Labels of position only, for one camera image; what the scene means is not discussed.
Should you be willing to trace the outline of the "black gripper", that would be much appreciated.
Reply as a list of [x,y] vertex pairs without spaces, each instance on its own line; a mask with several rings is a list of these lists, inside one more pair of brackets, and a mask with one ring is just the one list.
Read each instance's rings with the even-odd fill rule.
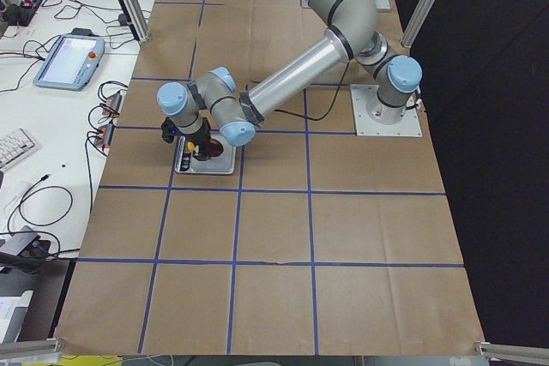
[[196,132],[186,136],[186,142],[192,143],[195,147],[193,159],[196,161],[207,161],[210,159],[207,145],[211,140],[211,127],[208,119],[203,119],[202,124]]

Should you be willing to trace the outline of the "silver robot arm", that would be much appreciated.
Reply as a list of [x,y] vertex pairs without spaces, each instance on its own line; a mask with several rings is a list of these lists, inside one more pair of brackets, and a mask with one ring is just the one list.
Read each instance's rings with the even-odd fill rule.
[[407,110],[423,76],[419,63],[399,54],[377,32],[375,0],[305,0],[326,26],[323,36],[282,69],[250,91],[238,93],[229,70],[218,67],[185,84],[168,82],[157,92],[166,114],[164,142],[191,146],[198,161],[220,157],[226,147],[242,147],[265,117],[319,75],[339,63],[357,61],[378,83],[372,118],[394,124]]

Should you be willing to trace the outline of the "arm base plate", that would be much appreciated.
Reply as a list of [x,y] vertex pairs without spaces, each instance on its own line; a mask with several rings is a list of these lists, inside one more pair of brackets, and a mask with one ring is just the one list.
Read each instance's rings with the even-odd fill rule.
[[413,98],[400,108],[392,108],[381,102],[377,90],[378,85],[350,86],[356,136],[420,138],[423,134]]
[[391,4],[389,0],[375,0],[379,12],[390,12]]

